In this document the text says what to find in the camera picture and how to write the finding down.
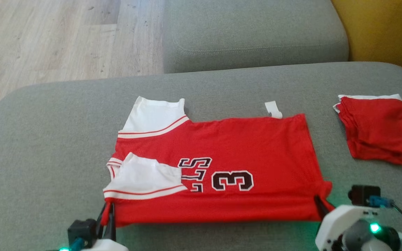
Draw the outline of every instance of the green led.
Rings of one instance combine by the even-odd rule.
[[[376,224],[376,223],[372,223],[370,224],[370,230],[372,231],[372,233],[377,233],[379,230],[381,230],[381,227]]]

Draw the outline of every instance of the folded clothing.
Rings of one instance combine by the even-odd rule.
[[[339,95],[333,106],[345,125],[353,158],[402,165],[402,99],[390,96]]]

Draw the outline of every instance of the basketball jersey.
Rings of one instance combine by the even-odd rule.
[[[326,201],[332,184],[322,178],[304,114],[193,122],[184,102],[139,97],[118,133],[104,189],[117,227],[320,220],[314,196]]]

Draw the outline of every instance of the gray cushion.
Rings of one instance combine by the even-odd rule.
[[[110,181],[105,168],[137,96],[186,98],[194,121],[305,113],[329,201],[349,204],[353,184],[381,186],[402,206],[402,167],[354,160],[332,108],[338,94],[402,96],[402,68],[340,62],[40,84],[0,102],[0,250],[65,245],[75,219],[95,218]],[[381,223],[399,227],[388,211]],[[132,225],[118,240],[139,250],[315,250],[317,222]]]
[[[166,73],[348,60],[330,0],[167,0],[164,18]]]

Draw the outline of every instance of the mustard yellow fabric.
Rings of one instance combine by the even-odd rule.
[[[332,0],[343,22],[350,61],[402,66],[402,0]]]

